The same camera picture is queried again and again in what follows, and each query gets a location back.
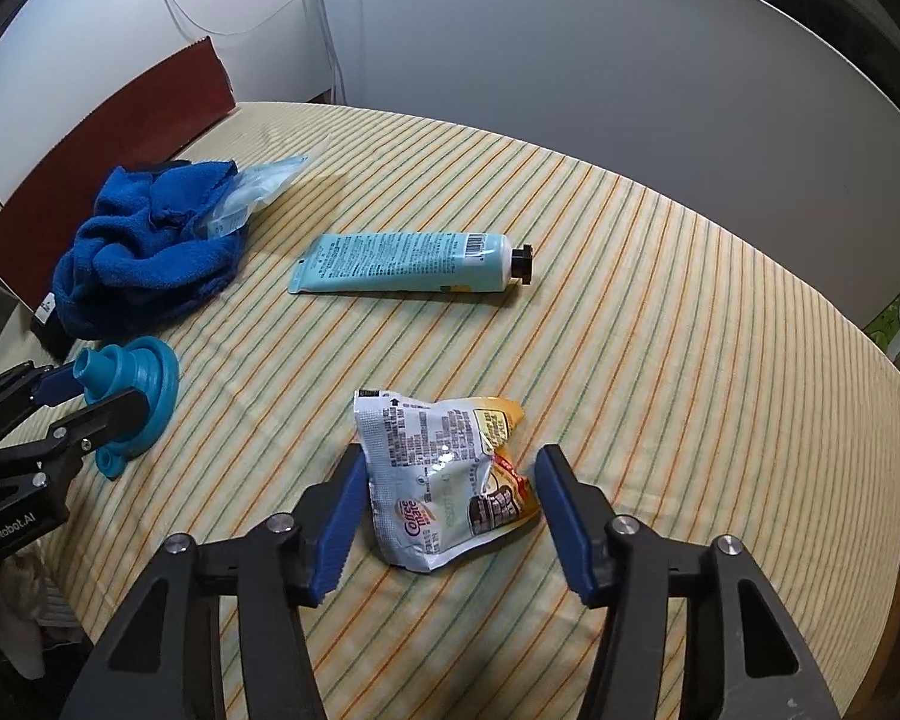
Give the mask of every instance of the striped tablecloth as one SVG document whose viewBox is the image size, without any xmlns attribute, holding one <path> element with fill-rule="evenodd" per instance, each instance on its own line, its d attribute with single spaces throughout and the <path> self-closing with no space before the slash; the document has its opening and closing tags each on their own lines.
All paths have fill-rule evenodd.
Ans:
<svg viewBox="0 0 900 720">
<path fill-rule="evenodd" d="M 92 637 L 165 536 L 245 533 L 293 507 L 354 437 L 360 386 L 501 394 L 524 469 L 558 442 L 660 533 L 741 536 L 843 709 L 874 654 L 900 555 L 900 375 L 825 299 L 739 238 L 621 175 L 409 116 L 247 103 L 183 152 L 241 166 L 332 145 L 254 217 L 237 280 L 162 333 L 181 386 L 164 437 L 116 483 L 72 486 L 46 540 Z M 288 295 L 325 231 L 490 230 L 535 248 L 501 295 Z M 45 359 L 22 336 L 0 367 Z M 11 440 L 43 435 L 60 410 Z M 389 568 L 362 528 L 340 588 L 304 610 L 331 718 L 574 717 L 604 615 L 567 591 L 538 523 L 446 570 Z M 676 715 L 674 602 L 660 717 Z M 223 610 L 230 717 L 245 716 Z"/>
</svg>

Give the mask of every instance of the blue gripper pad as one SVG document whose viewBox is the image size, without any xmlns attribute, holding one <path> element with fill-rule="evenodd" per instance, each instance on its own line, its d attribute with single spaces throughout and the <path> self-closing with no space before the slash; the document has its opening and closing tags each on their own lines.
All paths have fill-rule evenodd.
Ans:
<svg viewBox="0 0 900 720">
<path fill-rule="evenodd" d="M 323 519 L 309 550 L 312 573 L 307 590 L 311 604 L 316 607 L 340 581 L 357 526 L 367 508 L 367 462 L 360 446 L 348 447 L 330 480 L 304 490 L 293 510 L 295 518 L 301 508 L 309 507 L 308 493 L 319 498 L 317 505 L 322 506 Z"/>
<path fill-rule="evenodd" d="M 557 445 L 536 453 L 535 486 L 567 586 L 589 608 L 604 607 L 618 578 L 605 532 L 610 503 L 600 488 L 577 481 Z"/>
<path fill-rule="evenodd" d="M 35 406 L 59 406 L 83 394 L 83 384 L 74 378 L 74 364 L 62 365 L 41 377 L 34 389 Z"/>
</svg>

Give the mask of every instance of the black tube cap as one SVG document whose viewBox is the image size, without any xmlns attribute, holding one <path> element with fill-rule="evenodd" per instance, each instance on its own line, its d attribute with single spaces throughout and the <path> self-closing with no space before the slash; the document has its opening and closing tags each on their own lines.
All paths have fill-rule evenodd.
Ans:
<svg viewBox="0 0 900 720">
<path fill-rule="evenodd" d="M 524 244 L 523 248 L 516 248 L 511 257 L 511 278 L 530 284 L 530 276 L 533 276 L 533 247 Z"/>
</svg>

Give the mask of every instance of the crumpled snack packet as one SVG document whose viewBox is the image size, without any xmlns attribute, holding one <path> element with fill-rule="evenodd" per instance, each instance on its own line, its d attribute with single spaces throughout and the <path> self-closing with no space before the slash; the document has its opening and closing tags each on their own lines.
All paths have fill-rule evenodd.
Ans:
<svg viewBox="0 0 900 720">
<path fill-rule="evenodd" d="M 429 572 L 539 511 L 506 439 L 523 418 L 514 401 L 425 403 L 359 389 L 353 413 L 370 476 L 373 528 L 386 560 Z"/>
</svg>

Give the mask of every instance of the light blue tube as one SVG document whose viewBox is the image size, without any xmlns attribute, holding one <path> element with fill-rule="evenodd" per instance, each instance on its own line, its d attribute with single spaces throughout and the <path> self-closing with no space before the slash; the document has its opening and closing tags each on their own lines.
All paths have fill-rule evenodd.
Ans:
<svg viewBox="0 0 900 720">
<path fill-rule="evenodd" d="M 497 233 L 328 233 L 300 257 L 289 291 L 495 293 L 532 272 L 533 249 Z"/>
</svg>

